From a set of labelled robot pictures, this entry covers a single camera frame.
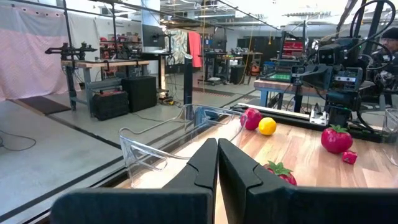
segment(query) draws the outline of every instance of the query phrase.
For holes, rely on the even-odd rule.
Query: yellow lemon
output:
[[[263,118],[259,123],[259,131],[263,135],[271,135],[276,130],[276,122],[272,118]]]

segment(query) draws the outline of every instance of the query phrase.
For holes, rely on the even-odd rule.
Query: wooden tabletop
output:
[[[101,59],[99,61],[75,61],[75,66],[76,68],[97,68],[97,67],[107,67],[108,64],[104,62],[107,59]],[[108,60],[109,61],[109,66],[111,67],[118,67],[118,66],[126,66],[126,65],[137,65],[137,61],[135,60],[122,60],[122,59],[114,59],[114,60]],[[72,66],[72,61],[71,60],[63,60],[61,61],[61,64],[63,66]],[[149,61],[146,60],[139,60],[138,65],[148,65]]]
[[[296,86],[291,85],[290,83],[284,82],[275,82],[268,80],[256,80],[254,81],[254,88],[256,90],[267,89],[269,91],[282,91],[286,93],[291,93],[296,91]],[[320,94],[325,95],[325,90],[320,90]],[[318,95],[317,91],[314,88],[301,86],[301,95]]]
[[[217,138],[218,130],[208,130],[201,135],[203,140]],[[247,155],[261,165],[268,161],[283,162],[293,170],[299,186],[312,187],[369,187],[395,188],[398,186],[398,167],[393,166],[383,153],[386,145],[374,142],[354,140],[350,150],[358,153],[354,165],[341,161],[341,155],[327,152],[320,143],[321,132],[278,124],[271,136],[263,136],[257,131],[244,130],[240,141],[235,143]],[[176,155],[192,156],[200,143],[178,149]],[[158,188],[165,185],[184,167],[187,161],[169,159],[162,172],[143,172],[134,178],[136,188]],[[119,188],[130,188],[131,181],[126,180]],[[223,204],[221,188],[218,182],[216,191],[215,223],[228,223]]]

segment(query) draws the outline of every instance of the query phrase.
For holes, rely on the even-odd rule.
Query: white curtain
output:
[[[49,47],[68,42],[62,11],[0,4],[0,101],[65,93],[60,55]]]

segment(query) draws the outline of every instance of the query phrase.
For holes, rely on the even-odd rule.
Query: table leg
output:
[[[67,85],[68,85],[68,93],[69,93],[69,103],[70,108],[75,111],[76,110],[76,101],[72,100],[72,98],[76,98],[76,90],[75,84],[73,82],[73,68],[66,66],[67,71]]]
[[[278,106],[277,106],[278,110],[282,109],[283,102],[284,102],[284,94],[283,93],[279,93]]]
[[[301,95],[294,96],[294,112],[296,112],[296,113],[300,112],[302,101],[303,101],[303,96],[301,96]]]
[[[268,91],[261,90],[260,106],[267,107],[268,104]]]
[[[94,106],[93,106],[93,91],[91,88],[89,88],[88,84],[91,83],[91,75],[90,75],[90,69],[89,68],[84,68],[84,76],[85,76],[85,87],[86,87],[86,101],[87,101],[87,107],[88,107],[88,112],[90,113],[90,116],[93,116],[94,113]]]
[[[384,96],[384,94],[380,94],[379,96],[379,109],[381,111],[386,110],[386,97]]]
[[[158,64],[157,64],[157,87],[158,89],[162,89],[162,56],[158,56]]]

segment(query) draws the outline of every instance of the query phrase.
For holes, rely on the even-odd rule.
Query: wooden table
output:
[[[293,86],[290,83],[284,82],[273,82],[268,80],[256,80],[254,81],[254,88],[256,90],[261,91],[260,96],[260,105],[259,106],[267,106],[268,104],[268,94],[269,92],[277,92],[280,93],[281,96],[278,102],[278,110],[282,109],[282,100],[284,93],[288,94],[296,94],[296,86]],[[319,93],[321,95],[325,95],[326,91],[320,90]],[[294,111],[299,113],[301,108],[301,100],[303,96],[315,96],[319,97],[317,91],[314,88],[301,86],[299,91],[297,92],[297,97],[294,100]]]
[[[120,66],[143,66],[141,69],[142,75],[145,75],[146,68],[145,66],[149,64],[149,61],[146,60],[122,60],[122,59],[114,59],[114,60],[85,60],[85,61],[75,61],[75,68],[82,68],[84,74],[84,83],[85,83],[85,91],[86,91],[86,99],[82,100],[77,98],[76,90],[73,82],[73,72],[72,71],[72,61],[71,60],[62,60],[61,65],[66,67],[66,75],[67,75],[67,83],[68,83],[68,92],[69,92],[69,101],[70,107],[72,110],[76,110],[76,103],[82,103],[87,105],[88,110],[90,112],[90,116],[93,116],[93,93],[95,90],[107,90],[112,88],[118,88],[121,85],[121,79],[115,78],[112,80],[102,80],[96,82],[95,80],[91,81],[91,68],[103,68],[103,67],[120,67]]]
[[[200,138],[217,138],[224,130],[211,129]],[[278,124],[271,136],[263,136],[257,131],[244,130],[236,143],[247,155],[261,165],[267,161],[283,162],[293,170],[299,186],[312,187],[371,187],[394,188],[398,186],[398,167],[393,166],[384,155],[384,145],[355,139],[350,150],[358,153],[354,165],[341,161],[341,155],[327,152],[320,144],[321,132]],[[175,154],[191,156],[200,145],[188,145]],[[137,188],[162,187],[185,165],[186,161],[170,159],[162,172],[145,172],[134,179]],[[117,187],[130,188],[130,180]],[[217,185],[215,223],[228,223],[220,185]]]
[[[76,68],[99,68],[99,67],[107,67],[108,63],[104,62],[106,59],[100,59],[98,61],[75,61]],[[110,67],[118,67],[118,66],[128,66],[128,65],[148,65],[149,61],[134,61],[134,60],[122,60],[122,59],[114,59],[107,60],[109,62]],[[63,66],[72,66],[71,60],[63,60],[61,61]]]

